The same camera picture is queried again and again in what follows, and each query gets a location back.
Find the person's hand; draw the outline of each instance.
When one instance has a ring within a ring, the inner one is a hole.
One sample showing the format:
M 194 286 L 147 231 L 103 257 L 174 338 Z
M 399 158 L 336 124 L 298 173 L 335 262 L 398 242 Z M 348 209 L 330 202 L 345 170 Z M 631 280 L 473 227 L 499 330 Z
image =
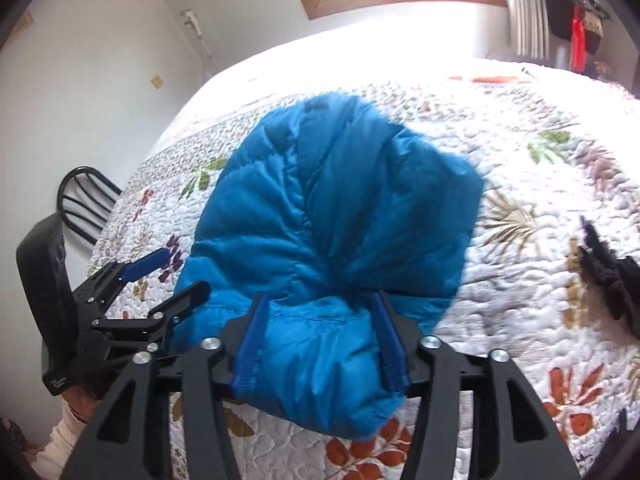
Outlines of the person's hand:
M 65 390 L 62 398 L 68 403 L 71 412 L 82 422 L 87 422 L 91 418 L 95 407 L 100 402 L 94 394 L 79 385 Z

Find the red tassel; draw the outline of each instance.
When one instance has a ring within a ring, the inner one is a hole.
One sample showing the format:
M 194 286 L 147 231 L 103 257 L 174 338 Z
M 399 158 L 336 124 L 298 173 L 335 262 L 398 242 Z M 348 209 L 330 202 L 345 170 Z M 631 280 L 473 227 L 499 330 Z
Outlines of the red tassel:
M 587 67 L 587 40 L 584 35 L 582 23 L 582 10 L 580 6 L 574 6 L 574 18 L 572 20 L 571 35 L 571 69 L 574 72 L 584 72 Z

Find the silver bolt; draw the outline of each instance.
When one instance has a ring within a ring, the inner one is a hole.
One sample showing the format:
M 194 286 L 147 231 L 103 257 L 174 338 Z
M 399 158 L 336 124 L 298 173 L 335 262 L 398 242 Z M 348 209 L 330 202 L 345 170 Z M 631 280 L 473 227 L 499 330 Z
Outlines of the silver bolt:
M 442 346 L 442 341 L 434 335 L 426 335 L 420 338 L 420 345 L 425 348 L 435 350 Z
M 499 363 L 505 363 L 510 359 L 509 353 L 501 348 L 492 350 L 490 356 L 491 359 Z
M 149 352 L 138 352 L 133 356 L 133 362 L 137 365 L 145 365 L 151 361 L 152 357 Z
M 205 350 L 217 350 L 222 346 L 222 341 L 220 341 L 220 339 L 218 339 L 217 337 L 207 337 L 206 339 L 202 340 L 200 346 L 202 346 Z

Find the white quilt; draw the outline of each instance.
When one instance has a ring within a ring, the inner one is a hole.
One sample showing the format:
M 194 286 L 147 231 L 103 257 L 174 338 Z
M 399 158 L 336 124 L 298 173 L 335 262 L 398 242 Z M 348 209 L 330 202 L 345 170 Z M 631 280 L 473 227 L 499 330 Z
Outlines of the white quilt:
M 230 88 L 228 75 L 214 78 L 136 171 L 95 247 L 90 272 L 162 246 L 172 250 L 171 266 L 130 284 L 109 315 L 144 317 L 171 296 L 220 169 L 265 113 L 320 91 L 358 94 L 441 150 L 464 156 L 485 178 L 463 285 L 435 333 L 469 354 L 508 350 L 585 473 L 620 410 L 628 410 L 630 426 L 640 416 L 640 341 L 611 318 L 575 256 L 582 215 L 612 250 L 640 258 L 640 102 L 615 86 L 537 66 L 477 62 L 472 69 L 531 83 L 474 84 L 388 67 L 332 71 L 306 87 L 280 81 L 269 88 L 263 77 L 244 74 Z M 243 88 L 253 89 L 244 100 Z M 366 443 L 313 433 L 247 405 L 225 411 L 245 479 L 396 479 L 417 401 Z M 468 470 L 469 397 L 461 413 L 456 479 Z M 180 422 L 174 396 L 174 475 L 185 479 Z

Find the blue quilted fabric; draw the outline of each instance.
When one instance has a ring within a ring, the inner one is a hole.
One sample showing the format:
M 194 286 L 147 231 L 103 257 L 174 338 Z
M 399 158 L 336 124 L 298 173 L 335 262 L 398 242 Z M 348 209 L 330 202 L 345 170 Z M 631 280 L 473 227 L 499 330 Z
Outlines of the blue quilted fabric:
M 239 397 L 346 438 L 402 402 L 383 387 L 369 297 L 431 331 L 454 297 L 482 180 L 372 104 L 325 94 L 269 113 L 220 175 L 176 291 L 211 284 L 176 327 L 185 351 L 270 300 L 266 339 Z

